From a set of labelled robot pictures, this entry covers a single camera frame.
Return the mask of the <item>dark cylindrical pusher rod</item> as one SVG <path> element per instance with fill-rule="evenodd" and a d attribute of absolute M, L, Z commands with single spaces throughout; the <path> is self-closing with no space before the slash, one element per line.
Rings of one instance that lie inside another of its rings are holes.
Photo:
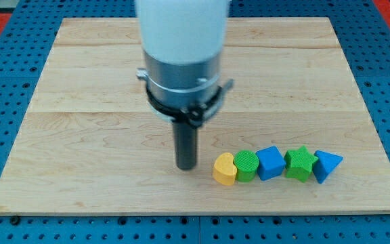
<path fill-rule="evenodd" d="M 191 170 L 197 164 L 198 130 L 187 123 L 173 124 L 175 162 L 181 170 Z"/>

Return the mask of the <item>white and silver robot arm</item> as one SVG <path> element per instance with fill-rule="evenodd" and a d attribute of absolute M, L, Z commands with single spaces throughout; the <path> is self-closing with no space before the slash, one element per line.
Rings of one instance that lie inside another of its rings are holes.
<path fill-rule="evenodd" d="M 219 84 L 229 0 L 136 0 L 153 111 L 173 125 L 176 166 L 194 168 L 198 128 L 221 108 L 233 82 Z"/>

